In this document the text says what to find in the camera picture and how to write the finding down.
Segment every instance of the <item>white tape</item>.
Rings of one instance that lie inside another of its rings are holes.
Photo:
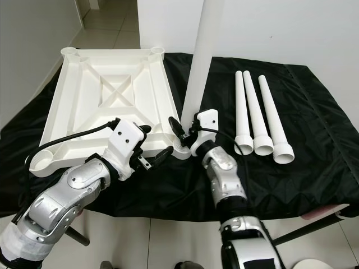
[[[105,149],[102,157],[105,158],[106,161],[108,161],[112,165],[112,167],[116,169],[117,173],[120,176],[119,178],[120,181],[126,180],[134,172],[134,170],[130,167],[128,163],[127,164],[121,163],[119,159],[109,149]]]
[[[32,241],[24,236],[14,223],[9,223],[0,237],[2,254],[8,261],[23,258],[28,261],[42,261],[54,245]]]

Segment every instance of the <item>white plastic tray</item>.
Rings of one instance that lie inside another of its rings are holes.
[[[164,49],[81,50],[64,48],[60,77],[40,145],[98,127],[116,117],[152,131],[142,149],[153,157],[173,145],[168,117],[178,119],[163,67]],[[55,170],[82,164],[102,154],[112,133],[106,128],[39,152],[30,171],[46,177]]]

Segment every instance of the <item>black cloth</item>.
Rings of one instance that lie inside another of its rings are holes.
[[[192,55],[167,53],[164,66],[179,115],[185,98]],[[201,110],[217,109],[219,129],[235,137],[237,70],[249,70],[265,117],[257,78],[265,75],[288,142],[296,155],[286,165],[272,155],[247,155],[250,177],[243,183],[258,216],[300,216],[320,206],[359,202],[359,134],[328,90],[305,66],[214,57]],[[1,131],[0,216],[18,210],[23,164],[39,144],[59,72],[45,89]],[[238,159],[233,144],[217,135],[217,144]],[[31,177],[34,191],[58,178]],[[111,216],[143,216],[168,220],[217,220],[209,180],[200,160],[169,157],[157,170],[136,172],[114,182],[88,209]]]

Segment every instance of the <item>tiled floor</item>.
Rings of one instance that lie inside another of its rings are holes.
[[[85,30],[73,42],[83,49],[140,48],[136,0],[108,0],[100,11],[84,18]],[[10,221],[0,219],[0,232]],[[277,238],[308,223],[301,218],[265,221]],[[195,223],[145,218],[113,218],[84,211],[72,225],[91,243],[83,247],[63,236],[44,262],[44,269],[98,269],[109,260],[121,269],[172,269],[191,260],[205,269],[221,267],[218,222]],[[278,247],[288,269],[314,258],[335,269],[353,269],[359,260],[359,217],[342,221]]]
[[[107,0],[101,10],[90,10],[83,19],[85,30],[72,46],[81,49],[139,49],[136,0]]]

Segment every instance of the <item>white pole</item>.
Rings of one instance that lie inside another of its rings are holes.
[[[265,114],[267,115],[270,135],[274,144],[273,158],[278,164],[288,164],[294,160],[293,148],[288,144],[282,123],[275,107],[273,97],[265,76],[258,78],[262,92]]]
[[[244,71],[243,78],[246,86],[249,112],[251,114],[252,128],[254,134],[254,152],[265,156],[273,152],[273,142],[268,136],[267,129],[263,120],[262,112],[258,103],[257,95],[254,90],[251,74]]]
[[[204,0],[203,2],[195,52],[181,116],[181,125],[186,133],[188,133],[192,125],[194,114],[200,110],[224,2],[224,0]]]
[[[253,139],[249,131],[247,103],[243,75],[241,71],[236,72],[236,139],[244,155],[253,152]],[[236,153],[241,154],[236,146]]]

